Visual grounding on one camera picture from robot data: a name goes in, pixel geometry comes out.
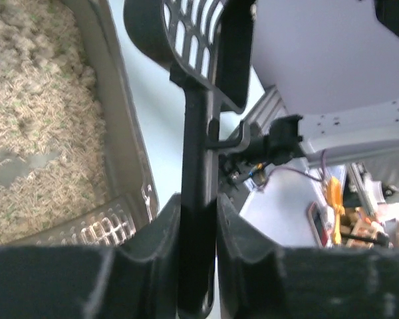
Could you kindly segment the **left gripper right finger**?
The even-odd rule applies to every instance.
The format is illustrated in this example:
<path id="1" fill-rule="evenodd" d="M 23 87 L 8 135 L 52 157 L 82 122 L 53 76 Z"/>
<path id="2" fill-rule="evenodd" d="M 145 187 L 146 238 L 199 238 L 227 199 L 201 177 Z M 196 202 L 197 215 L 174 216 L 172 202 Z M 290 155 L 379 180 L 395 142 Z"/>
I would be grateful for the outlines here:
<path id="1" fill-rule="evenodd" d="M 224 318 L 399 318 L 399 249 L 288 248 L 217 200 Z"/>

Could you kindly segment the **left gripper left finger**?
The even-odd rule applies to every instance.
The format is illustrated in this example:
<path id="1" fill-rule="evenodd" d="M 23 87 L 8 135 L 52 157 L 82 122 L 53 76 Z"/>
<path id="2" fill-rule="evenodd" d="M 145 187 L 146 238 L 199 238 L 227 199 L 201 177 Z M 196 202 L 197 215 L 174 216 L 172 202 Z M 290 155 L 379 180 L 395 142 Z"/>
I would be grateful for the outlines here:
<path id="1" fill-rule="evenodd" d="M 111 246 L 0 248 L 0 318 L 175 318 L 180 196 Z"/>

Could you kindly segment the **black litter scoop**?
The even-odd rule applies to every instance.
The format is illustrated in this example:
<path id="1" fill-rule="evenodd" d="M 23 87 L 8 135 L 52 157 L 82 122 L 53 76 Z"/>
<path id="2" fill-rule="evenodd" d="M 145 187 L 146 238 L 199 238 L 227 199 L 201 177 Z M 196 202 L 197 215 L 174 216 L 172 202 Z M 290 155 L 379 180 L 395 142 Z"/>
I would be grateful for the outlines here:
<path id="1" fill-rule="evenodd" d="M 130 40 L 184 90 L 177 313 L 206 318 L 214 299 L 220 152 L 244 150 L 249 126 L 219 139 L 220 114 L 247 103 L 254 21 L 251 1 L 126 1 Z"/>

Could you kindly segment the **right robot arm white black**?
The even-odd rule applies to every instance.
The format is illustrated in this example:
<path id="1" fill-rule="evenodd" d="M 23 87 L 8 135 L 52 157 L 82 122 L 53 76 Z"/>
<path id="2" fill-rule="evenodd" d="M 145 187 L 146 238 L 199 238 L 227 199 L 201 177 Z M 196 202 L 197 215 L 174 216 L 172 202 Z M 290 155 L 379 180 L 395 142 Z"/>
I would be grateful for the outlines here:
<path id="1" fill-rule="evenodd" d="M 327 165 L 399 153 L 399 99 L 327 114 L 305 114 L 299 122 L 305 165 Z"/>

